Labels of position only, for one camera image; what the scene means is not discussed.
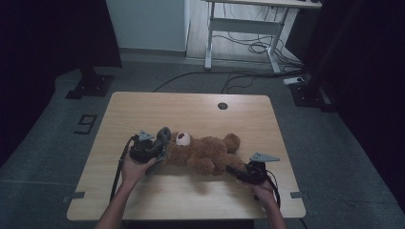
white metal table leg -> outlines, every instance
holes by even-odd
[[[283,17],[279,22],[279,26],[278,26],[276,36],[273,39],[273,41],[271,42],[270,49],[267,50],[267,55],[268,55],[268,58],[270,59],[270,64],[271,64],[271,67],[273,68],[274,73],[280,73],[281,72],[280,68],[279,68],[279,65],[278,65],[278,62],[277,62],[278,58],[277,58],[277,56],[275,54],[275,50],[276,50],[276,47],[277,47],[277,43],[278,43],[278,41],[280,39],[281,32],[283,31],[284,24],[286,22],[286,17],[287,17],[287,14],[288,14],[288,10],[289,10],[289,8],[286,8],[286,10],[284,11]]]
[[[211,70],[211,61],[212,61],[212,21],[214,20],[214,10],[215,3],[212,3],[211,6],[211,15],[209,17],[209,27],[208,27],[208,43],[206,44],[205,50],[205,65],[206,70]]]

teddy bear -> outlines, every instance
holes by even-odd
[[[240,144],[241,140],[232,133],[224,139],[214,136],[195,138],[188,133],[173,133],[166,148],[164,163],[187,166],[204,176],[222,175],[226,166],[245,171],[244,162],[235,156]]]

table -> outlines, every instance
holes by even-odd
[[[281,32],[283,30],[286,17],[288,15],[288,10],[290,8],[298,9],[320,9],[322,4],[320,2],[312,3],[310,0],[298,1],[298,0],[204,0],[206,2],[212,3],[211,14],[209,18],[208,27],[208,43],[206,45],[205,51],[205,64],[206,70],[211,69],[212,61],[212,32],[213,31],[233,31],[233,32],[244,32],[244,33],[256,33],[256,34],[266,34],[275,35],[272,39],[269,49],[267,49],[267,56],[270,60],[271,67],[275,73],[280,73],[280,68],[278,66],[278,58],[275,55],[275,49],[277,43],[280,39]],[[282,18],[278,22],[267,22],[267,21],[252,21],[252,20],[240,20],[231,18],[216,18],[214,17],[215,3],[229,3],[229,4],[245,4],[245,5],[262,5],[262,6],[274,6],[274,7],[284,7],[284,13]]]
[[[218,104],[227,104],[226,110]],[[72,199],[70,220],[98,220],[109,203],[117,161],[131,135],[144,130],[194,137],[241,139],[237,151],[248,162],[256,152],[277,156],[266,167],[277,177],[285,218],[302,218],[305,206],[290,193],[299,192],[270,100],[264,95],[114,93],[100,124],[76,187],[84,198]],[[123,219],[263,219],[266,215],[250,190],[230,174],[205,177],[186,167],[160,166],[136,186]]]

stuffed animal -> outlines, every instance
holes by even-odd
[[[241,140],[234,134],[224,139],[213,136],[197,139],[188,133],[173,133],[165,163],[188,166],[205,176],[219,176],[226,171],[226,166],[245,171],[244,162],[235,156],[240,144]]]

wooden table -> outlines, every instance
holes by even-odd
[[[228,108],[220,110],[219,103]],[[144,130],[156,134],[164,126],[194,137],[241,139],[237,155],[248,162],[256,152],[281,160],[266,166],[277,177],[285,218],[302,218],[304,203],[268,97],[233,94],[114,93],[98,130],[77,192],[70,220],[98,220],[109,203],[117,161],[128,138]],[[260,204],[230,174],[204,177],[185,167],[160,166],[129,197],[124,219],[262,219]]]
[[[298,0],[203,0],[211,3],[211,15],[209,18],[208,27],[208,42],[205,50],[205,63],[204,67],[206,70],[211,69],[212,62],[212,33],[213,31],[233,31],[233,32],[244,32],[244,33],[255,33],[255,34],[266,34],[274,35],[274,39],[270,44],[269,49],[266,53],[270,60],[271,68],[274,73],[281,73],[278,58],[275,54],[275,49],[277,43],[280,39],[281,32],[288,15],[288,10],[290,8],[298,9],[320,9],[322,4],[318,1],[312,3],[310,0],[298,1]],[[273,7],[283,7],[283,15],[278,22],[271,21],[257,21],[257,20],[240,20],[233,18],[217,18],[214,16],[215,3],[229,3],[229,4],[244,4],[244,5],[260,5],[260,6],[273,6]]]

